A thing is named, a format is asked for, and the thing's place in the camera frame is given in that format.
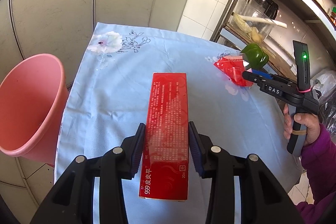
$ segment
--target bell pepper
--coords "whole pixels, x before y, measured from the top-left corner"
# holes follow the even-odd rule
[[[252,69],[261,69],[269,60],[268,54],[265,53],[256,43],[250,43],[242,49],[245,53]]]

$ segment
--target hand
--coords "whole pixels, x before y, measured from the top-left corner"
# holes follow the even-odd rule
[[[285,118],[285,122],[283,123],[283,128],[285,129],[285,131],[283,132],[283,135],[287,140],[289,140],[293,131],[293,127],[292,118],[288,114],[287,104],[283,109],[283,115]],[[294,121],[307,127],[307,137],[303,146],[310,145],[317,140],[320,135],[320,123],[316,115],[308,113],[298,113],[294,115]]]

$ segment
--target person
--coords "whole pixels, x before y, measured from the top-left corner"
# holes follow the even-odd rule
[[[288,105],[283,109],[284,136],[289,140],[293,131]],[[314,224],[331,203],[336,192],[336,146],[316,115],[295,114],[294,120],[307,126],[307,137],[301,152],[301,164],[307,170],[314,204],[300,202],[296,208],[306,224]]]

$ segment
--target pink bucket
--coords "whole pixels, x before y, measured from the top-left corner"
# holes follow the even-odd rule
[[[19,63],[0,85],[0,150],[55,164],[68,99],[61,61],[38,54]]]

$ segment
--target floral tablecloth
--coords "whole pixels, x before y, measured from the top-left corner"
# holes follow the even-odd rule
[[[77,155],[102,156],[135,134],[139,123],[146,122],[154,72],[185,72],[189,120],[194,121],[198,132],[232,155],[258,154],[289,191],[302,167],[286,151],[283,115],[276,100],[256,85],[250,89],[236,86],[213,65],[233,52],[223,45],[177,32],[98,23],[64,110],[55,180]],[[185,202],[139,198],[139,177],[140,172],[133,180],[123,181],[130,224],[204,224],[211,180],[198,176],[191,157]],[[97,224],[98,187],[96,179]],[[238,183],[235,189],[239,219]]]

